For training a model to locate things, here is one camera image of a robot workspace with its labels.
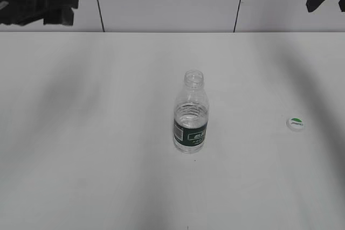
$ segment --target green bottle label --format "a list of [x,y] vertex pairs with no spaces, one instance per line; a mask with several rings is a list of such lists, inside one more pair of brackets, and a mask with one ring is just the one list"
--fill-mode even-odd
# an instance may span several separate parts
[[200,128],[189,129],[179,125],[174,120],[174,138],[181,145],[195,147],[196,145],[200,145],[205,140],[206,128],[207,123]]

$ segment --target bottle cap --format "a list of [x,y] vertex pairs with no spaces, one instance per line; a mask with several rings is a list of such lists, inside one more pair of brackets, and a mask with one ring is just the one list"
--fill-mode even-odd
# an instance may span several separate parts
[[301,131],[305,128],[305,123],[299,118],[288,119],[286,125],[292,131]]

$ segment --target green logo on cap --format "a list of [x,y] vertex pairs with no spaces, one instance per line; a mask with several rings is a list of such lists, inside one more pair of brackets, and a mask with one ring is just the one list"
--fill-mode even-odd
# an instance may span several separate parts
[[291,119],[292,121],[295,121],[295,122],[302,122],[300,119],[298,119],[298,118],[293,118],[293,119]]

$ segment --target water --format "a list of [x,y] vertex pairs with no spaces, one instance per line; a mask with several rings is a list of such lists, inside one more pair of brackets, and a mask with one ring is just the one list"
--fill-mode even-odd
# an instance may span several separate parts
[[[209,119],[209,112],[207,107],[200,102],[186,102],[180,103],[174,110],[174,119],[182,127],[188,129],[196,129],[204,126]],[[201,144],[195,147],[186,147],[178,143],[174,138],[174,143],[177,149],[185,153],[195,153],[202,148],[204,145],[203,141]]]

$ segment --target white wall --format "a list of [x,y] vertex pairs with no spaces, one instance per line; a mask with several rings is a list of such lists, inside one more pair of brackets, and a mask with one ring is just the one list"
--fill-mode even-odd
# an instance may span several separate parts
[[[345,31],[339,0],[241,0],[236,32]],[[99,0],[106,32],[232,32],[239,0]],[[97,0],[80,0],[72,27],[0,25],[0,31],[102,31]]]
[[237,32],[345,31],[338,1],[326,0],[308,13],[306,0],[241,0]]

